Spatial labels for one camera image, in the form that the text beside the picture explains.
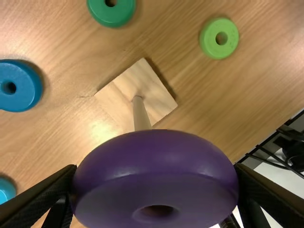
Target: wooden table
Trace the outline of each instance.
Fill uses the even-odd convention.
[[[34,63],[45,91],[30,111],[0,111],[0,171],[23,192],[121,134],[93,95],[142,57],[179,104],[157,128],[197,134],[237,161],[304,105],[303,11],[302,0],[138,0],[131,23],[111,29],[84,0],[2,0],[0,58]],[[218,16],[240,32],[221,61],[198,45]]]

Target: light green ring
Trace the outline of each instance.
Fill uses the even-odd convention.
[[[224,45],[219,45],[215,40],[216,35],[220,32],[226,33],[228,37]],[[224,59],[230,56],[238,46],[238,28],[227,18],[217,18],[204,27],[200,33],[199,41],[201,49],[210,58]]]

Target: green ring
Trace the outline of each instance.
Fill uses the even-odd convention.
[[[225,35],[225,43],[216,42],[218,33]],[[229,19],[217,18],[210,21],[200,32],[199,45],[203,52],[213,59],[223,59],[230,56],[238,46],[239,33],[236,25]]]
[[[116,28],[123,26],[132,18],[136,0],[117,0],[113,7],[107,6],[105,0],[87,0],[87,7],[100,24]]]

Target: ring hole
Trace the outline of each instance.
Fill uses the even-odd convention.
[[[15,83],[13,82],[4,82],[2,83],[1,90],[6,94],[14,94],[17,90]]]
[[[141,208],[134,213],[134,218],[141,222],[162,222],[172,220],[178,210],[166,205],[151,205]]]
[[[224,45],[227,43],[228,41],[228,36],[225,32],[219,32],[216,36],[215,36],[215,41],[218,45]]]
[[[108,7],[114,7],[117,4],[117,0],[104,0],[104,2]]]

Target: black cable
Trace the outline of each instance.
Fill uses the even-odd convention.
[[[294,172],[296,175],[298,175],[299,177],[301,177],[302,179],[304,179],[304,175],[301,174],[301,173],[299,173],[295,169],[293,169],[290,165],[288,165],[287,162],[285,162],[282,159],[278,158],[273,153],[271,153],[269,150],[266,150],[264,147],[261,147],[260,145],[258,145],[256,147],[259,148],[261,151],[265,152],[266,154],[268,154],[270,157],[276,159],[279,163],[283,164],[287,169],[289,169],[290,171]]]
[[[283,165],[275,164],[275,163],[273,163],[273,162],[271,162],[271,161],[267,161],[267,160],[264,159],[264,158],[260,158],[260,157],[257,157],[257,156],[255,156],[255,155],[249,154],[249,153],[245,154],[245,156],[250,157],[250,158],[253,158],[253,159],[256,159],[256,160],[258,160],[258,161],[260,161],[260,162],[264,162],[264,163],[266,163],[266,164],[268,164],[268,165],[275,166],[275,167],[280,168],[280,169],[282,169],[282,170],[289,170],[288,168],[286,168],[286,167],[283,166]]]

